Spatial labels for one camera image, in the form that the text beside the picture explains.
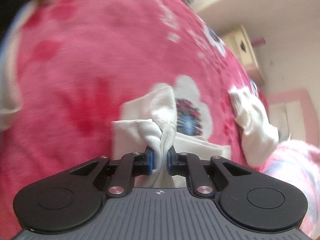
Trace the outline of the small white garment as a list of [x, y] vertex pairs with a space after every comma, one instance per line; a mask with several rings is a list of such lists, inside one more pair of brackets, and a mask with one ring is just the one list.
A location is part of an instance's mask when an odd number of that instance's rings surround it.
[[131, 152], [144, 152], [150, 147], [152, 168], [149, 176], [139, 176], [136, 187], [185, 187], [182, 176], [168, 174], [165, 153], [171, 146], [179, 152], [189, 152], [209, 160], [218, 155], [231, 158], [231, 147], [215, 145], [200, 136], [189, 136], [176, 131], [177, 108], [172, 87], [161, 84], [141, 98], [122, 104], [121, 119], [112, 122], [112, 154], [115, 159]]

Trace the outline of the white baby sock garment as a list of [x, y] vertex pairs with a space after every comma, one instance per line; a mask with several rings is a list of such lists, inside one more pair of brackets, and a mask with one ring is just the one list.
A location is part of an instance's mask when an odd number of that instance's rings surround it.
[[266, 109], [248, 87], [228, 91], [235, 122], [241, 128], [241, 147], [248, 166], [258, 168], [267, 161], [279, 142], [278, 129], [270, 124]]

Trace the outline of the pink fluffy fabric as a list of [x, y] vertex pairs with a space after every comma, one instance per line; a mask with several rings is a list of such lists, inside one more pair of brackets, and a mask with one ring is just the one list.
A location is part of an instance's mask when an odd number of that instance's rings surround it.
[[319, 148], [301, 140], [278, 144], [260, 172], [299, 188], [308, 200], [308, 210], [300, 229], [309, 237], [319, 237]]

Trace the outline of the pink floral bed blanket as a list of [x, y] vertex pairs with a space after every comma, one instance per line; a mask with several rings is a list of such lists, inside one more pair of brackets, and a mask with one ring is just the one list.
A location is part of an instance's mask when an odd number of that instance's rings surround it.
[[179, 133], [231, 148], [245, 165], [228, 90], [249, 86], [236, 57], [180, 0], [52, 0], [32, 6], [3, 64], [14, 112], [2, 116], [1, 237], [20, 231], [24, 186], [111, 155], [120, 107], [173, 88]]

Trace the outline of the cream wooden cabinet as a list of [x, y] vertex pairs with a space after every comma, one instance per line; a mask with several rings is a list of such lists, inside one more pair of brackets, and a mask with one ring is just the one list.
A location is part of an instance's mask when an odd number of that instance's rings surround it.
[[240, 25], [223, 34], [221, 39], [245, 69], [248, 76], [259, 86], [264, 85], [263, 73], [245, 28]]

